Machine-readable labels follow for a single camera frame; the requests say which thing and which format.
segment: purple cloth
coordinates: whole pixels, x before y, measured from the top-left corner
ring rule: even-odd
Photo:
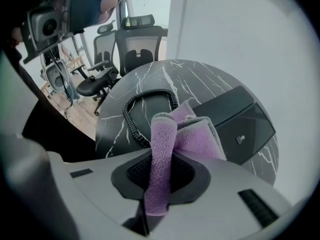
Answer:
[[[171,157],[177,128],[176,122],[168,117],[155,117],[151,121],[152,162],[149,187],[144,193],[144,207],[149,216],[167,213],[171,193]]]
[[[144,193],[148,216],[164,216],[171,195],[170,176],[173,149],[198,156],[226,160],[219,136],[210,118],[196,117],[188,100],[168,113],[151,120],[152,162],[149,187]]]

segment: black coiled cord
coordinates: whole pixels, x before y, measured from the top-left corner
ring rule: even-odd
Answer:
[[[171,91],[167,89],[154,89],[154,90],[147,90],[145,92],[142,92],[136,96],[133,96],[131,99],[129,99],[123,106],[122,108],[122,113],[124,116],[124,119],[126,120],[129,129],[131,131],[132,137],[135,139],[136,142],[138,142],[143,148],[149,148],[150,143],[149,141],[143,137],[141,134],[139,134],[138,129],[131,119],[131,116],[129,114],[129,110],[132,108],[132,105],[136,100],[140,100],[141,98],[144,97],[149,97],[153,95],[166,95],[168,96],[168,99],[170,101],[170,107],[171,110],[175,110],[179,104],[176,98],[176,95]]]

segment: black marble tabletop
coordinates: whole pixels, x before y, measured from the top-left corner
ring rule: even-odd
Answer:
[[[240,85],[248,90],[230,74],[191,60],[162,60],[136,68],[113,87],[101,106],[95,134],[97,158],[122,155],[141,149],[132,138],[122,114],[123,105],[132,96],[153,89],[169,89],[175,93],[180,104],[192,98],[189,104],[195,107]],[[255,95],[252,92],[250,94],[264,110]],[[135,102],[130,115],[140,134],[149,140],[152,117],[159,112],[169,113],[169,105],[166,96],[153,96]],[[278,161],[278,141],[274,135],[242,166],[273,185],[277,176]]]

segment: window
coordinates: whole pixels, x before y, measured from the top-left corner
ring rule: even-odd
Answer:
[[[164,29],[169,25],[171,0],[126,0],[126,15],[130,17],[152,14],[155,25]]]

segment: office chair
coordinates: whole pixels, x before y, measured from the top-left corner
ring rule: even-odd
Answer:
[[[142,65],[158,60],[163,28],[154,24],[152,14],[122,20],[121,29],[115,33],[122,77]]]
[[[97,107],[94,110],[96,116],[99,115],[97,111],[101,104],[106,99],[110,89],[118,82],[117,79],[119,71],[113,63],[113,53],[115,49],[115,34],[116,30],[112,30],[114,20],[106,25],[102,25],[97,29],[100,34],[93,40],[94,48],[94,66],[87,69],[87,71],[97,70],[100,73],[97,76],[87,76],[83,71],[81,65],[71,71],[74,74],[78,71],[84,78],[76,88],[76,91],[82,96],[93,97],[93,100],[100,98]]]

